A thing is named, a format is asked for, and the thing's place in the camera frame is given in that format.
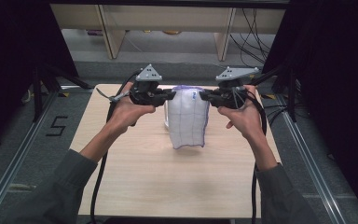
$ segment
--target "person's right hand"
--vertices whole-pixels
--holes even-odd
[[[248,93],[248,95],[254,98],[255,86],[245,85],[244,87],[247,91],[252,93]],[[255,105],[249,99],[245,101],[245,105],[240,109],[230,109],[220,106],[217,111],[221,115],[229,118],[230,122],[226,126],[228,129],[235,126],[246,139],[249,140],[252,136],[263,134],[260,115]]]

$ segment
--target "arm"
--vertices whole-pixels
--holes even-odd
[[[121,99],[100,132],[80,153],[69,150],[55,172],[9,211],[5,223],[76,223],[83,189],[97,162],[130,125],[154,111],[152,105],[134,105],[129,97]]]
[[[255,95],[254,86],[245,88]],[[261,130],[260,116],[250,100],[241,109],[219,107],[229,118],[227,128],[236,127],[249,142],[258,170],[263,223],[319,223],[312,209],[293,187],[283,167],[277,163],[266,136]]]

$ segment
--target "white garment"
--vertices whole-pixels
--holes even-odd
[[[208,124],[209,102],[200,98],[203,88],[176,86],[168,104],[168,129],[173,148],[205,145],[205,128]]]

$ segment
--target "hand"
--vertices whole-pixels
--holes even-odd
[[[248,95],[254,98],[255,86],[245,85],[244,87],[247,91],[252,93],[248,93]],[[246,100],[245,105],[240,109],[230,109],[220,106],[217,111],[221,115],[225,115],[229,118],[230,122],[226,126],[228,129],[235,126],[246,139],[249,140],[249,138],[255,134],[263,134],[260,115],[252,101]]]
[[[129,91],[132,87],[131,82],[123,88],[122,92]],[[116,105],[111,119],[106,126],[112,132],[118,131],[120,134],[127,131],[128,127],[134,124],[138,118],[144,114],[154,113],[156,108],[152,105],[135,105],[129,96],[123,97]]]

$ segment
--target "gray floor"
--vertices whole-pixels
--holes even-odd
[[[89,36],[83,30],[63,30],[68,48],[76,62],[76,68],[81,78],[89,84],[120,83],[124,77],[134,70],[152,63],[164,76],[161,84],[187,84],[187,85],[215,85],[214,77],[219,75],[225,66],[244,66],[240,51],[230,41],[227,50],[227,59],[224,62],[217,60],[213,34],[181,33],[179,35],[165,35],[159,31],[144,33],[143,31],[129,31],[115,60],[109,60],[103,38]],[[241,37],[234,35],[239,42]],[[274,35],[261,35],[260,38],[270,45]],[[249,48],[261,57],[260,53]],[[251,66],[263,64],[249,56],[242,59]],[[71,83],[61,79],[62,85]],[[272,93],[271,80],[259,86],[261,94]],[[49,175],[60,161],[66,149],[71,144],[77,125],[90,98],[89,92],[70,93],[68,97],[55,99],[52,109],[49,110],[30,151],[17,173],[12,188],[8,191],[0,206],[0,223],[17,201],[27,195],[34,186]],[[263,99],[263,105],[276,105],[274,99]],[[276,108],[266,109],[267,114]],[[328,159],[323,139],[318,134],[307,109],[296,109],[297,125],[302,132],[312,155],[321,169],[327,185],[330,187],[338,206],[347,223],[358,223],[358,201],[345,178],[334,161]],[[62,136],[48,137],[48,133],[55,133],[50,125],[57,116],[66,116],[61,119],[60,125],[65,126]],[[7,128],[0,134],[0,178],[26,135],[33,117],[32,101],[18,109]],[[279,149],[284,167],[294,185],[304,195],[318,214],[321,223],[334,223],[326,212],[326,208],[314,187],[307,167],[305,166],[293,136],[282,118],[277,117],[271,126],[277,147]],[[79,216],[78,223],[86,223],[87,217]],[[236,223],[250,223],[249,219],[236,220]]]

